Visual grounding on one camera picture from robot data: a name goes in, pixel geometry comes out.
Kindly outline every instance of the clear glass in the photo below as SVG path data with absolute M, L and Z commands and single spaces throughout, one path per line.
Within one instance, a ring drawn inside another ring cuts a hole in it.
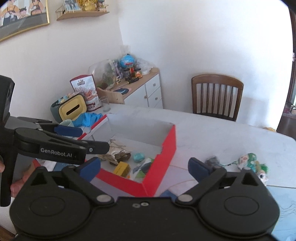
M 100 98 L 100 101 L 102 103 L 102 106 L 103 106 L 103 111 L 104 112 L 108 112 L 111 110 L 111 107 L 110 107 L 110 104 L 109 104 L 109 101 L 108 101 L 108 98 L 107 96 L 103 96 Z

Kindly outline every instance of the gold picture frame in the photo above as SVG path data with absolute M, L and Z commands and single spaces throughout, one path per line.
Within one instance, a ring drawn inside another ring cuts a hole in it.
M 0 42 L 49 23 L 48 0 L 8 0 L 0 8 Z

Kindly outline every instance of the red box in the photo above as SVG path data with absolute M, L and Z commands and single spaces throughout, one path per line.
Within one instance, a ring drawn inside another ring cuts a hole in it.
M 149 153 L 149 156 L 146 154 L 145 156 L 153 158 L 154 162 L 142 183 L 113 174 L 111 169 L 115 169 L 115 167 L 106 161 L 102 161 L 102 168 L 97 178 L 132 196 L 153 197 L 176 151 L 175 125 L 159 120 L 108 114 L 95 123 L 88 134 L 84 133 L 80 137 L 80 139 L 96 141 L 109 141 L 111 138 L 120 139 L 125 144 L 132 143 L 135 146 L 140 146 L 138 150 L 135 150 L 135 153 L 145 150 L 146 153 Z M 156 153 L 158 148 L 160 153 L 157 153 L 155 157 L 151 156 Z M 132 157 L 129 164 L 135 165 Z

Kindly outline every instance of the crumpled gold wrapper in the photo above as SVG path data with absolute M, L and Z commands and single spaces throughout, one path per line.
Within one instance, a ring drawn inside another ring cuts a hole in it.
M 102 161 L 109 161 L 111 164 L 118 165 L 121 161 L 128 161 L 131 152 L 125 149 L 126 146 L 119 145 L 115 140 L 110 140 L 110 150 L 105 155 L 97 155 Z

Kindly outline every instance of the door frame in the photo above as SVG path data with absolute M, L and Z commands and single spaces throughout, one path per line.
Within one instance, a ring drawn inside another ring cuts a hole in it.
M 291 17 L 291 24 L 292 24 L 292 34 L 293 34 L 293 52 L 296 54 L 296 14 L 290 10 L 290 17 Z M 290 79 L 290 86 L 287 96 L 287 103 L 291 103 L 293 90 L 295 86 L 295 80 L 296 80 L 296 60 L 292 64 L 292 72 L 291 72 L 291 79 Z

